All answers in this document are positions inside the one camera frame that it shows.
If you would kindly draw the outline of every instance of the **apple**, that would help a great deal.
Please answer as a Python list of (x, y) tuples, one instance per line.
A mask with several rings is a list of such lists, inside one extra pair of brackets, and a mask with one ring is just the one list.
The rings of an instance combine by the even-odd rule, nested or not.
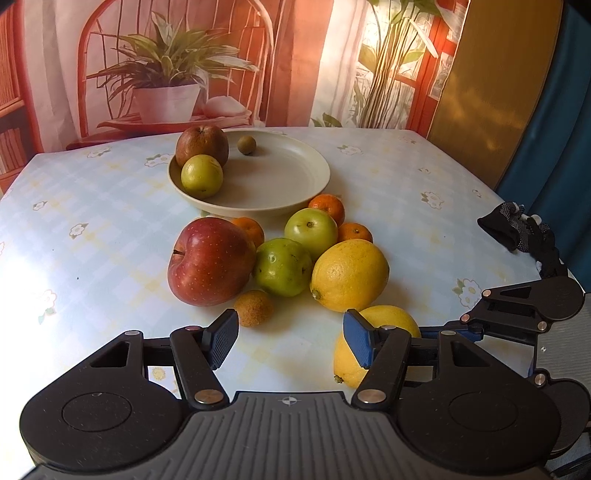
[(183, 168), (187, 160), (195, 155), (209, 155), (223, 167), (228, 161), (228, 138), (215, 125), (189, 127), (178, 138), (174, 157)]
[(294, 213), (287, 221), (284, 236), (304, 245), (315, 262), (336, 243), (339, 228), (325, 211), (304, 208)]
[(221, 218), (198, 218), (174, 244), (168, 286), (189, 305), (218, 305), (241, 292), (255, 259), (255, 246), (240, 227)]
[(189, 158), (181, 170), (181, 184), (185, 192), (196, 199), (215, 195), (222, 188), (222, 183), (222, 167), (209, 155)]
[(252, 276), (269, 293), (295, 297), (310, 285), (310, 253), (298, 242), (274, 238), (256, 249)]

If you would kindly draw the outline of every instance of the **tablecloth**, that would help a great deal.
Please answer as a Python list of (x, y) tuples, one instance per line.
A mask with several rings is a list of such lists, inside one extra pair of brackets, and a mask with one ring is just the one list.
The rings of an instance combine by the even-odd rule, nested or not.
[[(539, 279), (535, 261), (508, 252), (476, 219), (501, 199), (411, 131), (267, 129), (316, 148), (331, 169), (329, 193), (347, 221), (366, 225), (391, 267), (375, 304), (407, 310), (419, 325), (458, 319), (487, 287)], [(128, 329), (146, 338), (208, 325), (232, 302), (197, 308), (167, 284), (171, 249), (196, 210), (169, 183), (178, 134), (37, 155), (0, 200), (0, 325), (3, 392), (0, 462), (5, 479), (32, 466), (18, 431), (37, 391)], [(281, 236), (287, 218), (263, 223)], [(275, 299), (274, 318), (241, 329), (221, 369), (237, 390), (344, 390), (333, 378), (341, 315), (309, 292)], [(481, 345), (525, 375), (532, 349), (487, 338)], [(170, 369), (150, 378), (178, 395)]]

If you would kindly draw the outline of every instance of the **white plate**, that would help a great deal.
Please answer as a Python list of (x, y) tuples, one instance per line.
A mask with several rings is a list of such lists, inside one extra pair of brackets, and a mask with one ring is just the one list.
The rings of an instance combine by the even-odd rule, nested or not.
[[(181, 168), (173, 158), (168, 178), (176, 190), (199, 209), (226, 217), (261, 218), (293, 213), (304, 208), (330, 180), (330, 167), (311, 146), (281, 134), (232, 129), (226, 131), (230, 154), (224, 165), (223, 185), (205, 200), (187, 195), (181, 185)], [(238, 139), (251, 135), (256, 151), (242, 155)]]

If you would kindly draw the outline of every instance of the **curtain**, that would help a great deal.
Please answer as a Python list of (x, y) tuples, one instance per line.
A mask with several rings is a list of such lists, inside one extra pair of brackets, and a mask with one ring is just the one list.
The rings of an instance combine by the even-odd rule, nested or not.
[(497, 193), (548, 223), (591, 291), (591, 24), (565, 5), (540, 101)]

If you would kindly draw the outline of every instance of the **potted plant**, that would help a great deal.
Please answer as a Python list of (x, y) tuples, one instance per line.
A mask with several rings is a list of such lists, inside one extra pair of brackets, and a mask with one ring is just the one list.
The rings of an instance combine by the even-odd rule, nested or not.
[(88, 75), (104, 77), (97, 86), (108, 86), (109, 100), (133, 96), (145, 124), (180, 123), (191, 119), (199, 92), (209, 79), (228, 80), (231, 69), (256, 72), (255, 65), (238, 58), (238, 48), (221, 43), (222, 35), (187, 30), (184, 19), (176, 28), (163, 15), (152, 12), (155, 39), (141, 34), (108, 35), (126, 42), (116, 50), (126, 60)]

